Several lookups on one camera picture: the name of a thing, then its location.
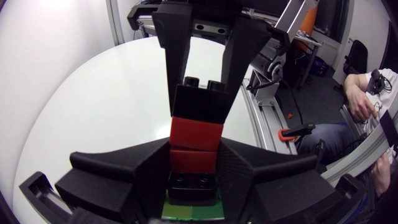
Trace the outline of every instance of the chair backrest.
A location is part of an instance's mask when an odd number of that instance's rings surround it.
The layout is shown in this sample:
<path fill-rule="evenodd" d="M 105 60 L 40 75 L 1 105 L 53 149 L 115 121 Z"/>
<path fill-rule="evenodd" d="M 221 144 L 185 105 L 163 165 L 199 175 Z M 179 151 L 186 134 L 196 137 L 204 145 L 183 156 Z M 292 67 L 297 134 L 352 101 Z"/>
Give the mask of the chair backrest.
<path fill-rule="evenodd" d="M 344 72 L 349 75 L 352 73 L 366 73 L 368 65 L 368 49 L 359 40 L 354 40 L 349 55 L 345 57 L 346 62 Z"/>

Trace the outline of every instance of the person's arm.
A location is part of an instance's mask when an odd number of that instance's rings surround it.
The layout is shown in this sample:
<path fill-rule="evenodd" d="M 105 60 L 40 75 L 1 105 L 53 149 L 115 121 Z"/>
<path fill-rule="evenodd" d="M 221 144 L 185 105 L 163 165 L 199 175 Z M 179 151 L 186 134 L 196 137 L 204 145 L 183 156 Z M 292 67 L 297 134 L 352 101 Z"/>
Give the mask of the person's arm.
<path fill-rule="evenodd" d="M 365 91 L 368 81 L 365 74 L 348 75 L 344 82 L 344 92 L 346 93 L 351 114 L 358 121 L 365 121 L 371 115 L 377 117 L 374 106 L 367 98 Z"/>
<path fill-rule="evenodd" d="M 375 163 L 371 172 L 374 189 L 377 197 L 380 197 L 390 186 L 390 162 L 384 153 Z"/>

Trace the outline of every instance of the white wall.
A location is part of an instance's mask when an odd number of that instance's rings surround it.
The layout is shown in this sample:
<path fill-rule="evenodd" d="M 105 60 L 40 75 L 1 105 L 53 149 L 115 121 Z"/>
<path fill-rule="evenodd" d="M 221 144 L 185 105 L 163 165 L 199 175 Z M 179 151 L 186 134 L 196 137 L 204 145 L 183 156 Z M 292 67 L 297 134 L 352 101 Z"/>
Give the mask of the white wall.
<path fill-rule="evenodd" d="M 318 49 L 317 56 L 322 58 L 328 65 L 332 65 L 341 44 L 316 30 L 312 31 L 311 37 L 323 45 Z"/>
<path fill-rule="evenodd" d="M 386 49 L 389 16 L 380 0 L 352 0 L 353 18 L 349 26 L 348 35 L 343 37 L 342 49 L 339 50 L 340 59 L 337 61 L 333 78 L 343 83 L 346 74 L 343 71 L 344 56 L 349 54 L 352 40 L 361 41 L 368 48 L 368 72 L 379 68 Z"/>
<path fill-rule="evenodd" d="M 4 5 L 0 190 L 10 207 L 19 156 L 42 108 L 71 72 L 111 47 L 105 0 L 8 0 Z"/>

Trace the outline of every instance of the white table surface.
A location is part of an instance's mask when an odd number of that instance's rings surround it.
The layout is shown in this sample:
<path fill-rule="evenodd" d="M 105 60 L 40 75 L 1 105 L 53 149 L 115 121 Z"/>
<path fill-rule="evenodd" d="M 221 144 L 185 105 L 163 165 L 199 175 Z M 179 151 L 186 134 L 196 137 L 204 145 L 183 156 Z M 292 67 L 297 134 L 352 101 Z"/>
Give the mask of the white table surface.
<path fill-rule="evenodd" d="M 191 39 L 186 76 L 220 81 L 224 46 Z M 13 212 L 21 223 L 43 223 L 19 190 L 34 172 L 52 186 L 72 167 L 72 152 L 108 152 L 169 136 L 164 49 L 156 37 L 109 49 L 74 71 L 51 97 L 32 128 L 14 182 Z M 238 93 L 223 137 L 255 146 L 249 113 Z"/>

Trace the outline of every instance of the window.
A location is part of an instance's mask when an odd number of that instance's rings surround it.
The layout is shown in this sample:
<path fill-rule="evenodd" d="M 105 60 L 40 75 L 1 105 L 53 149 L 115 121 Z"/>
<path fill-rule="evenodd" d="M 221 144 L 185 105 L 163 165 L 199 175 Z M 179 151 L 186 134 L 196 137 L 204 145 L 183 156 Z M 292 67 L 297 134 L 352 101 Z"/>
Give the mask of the window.
<path fill-rule="evenodd" d="M 315 30 L 341 43 L 348 15 L 349 0 L 320 0 Z"/>

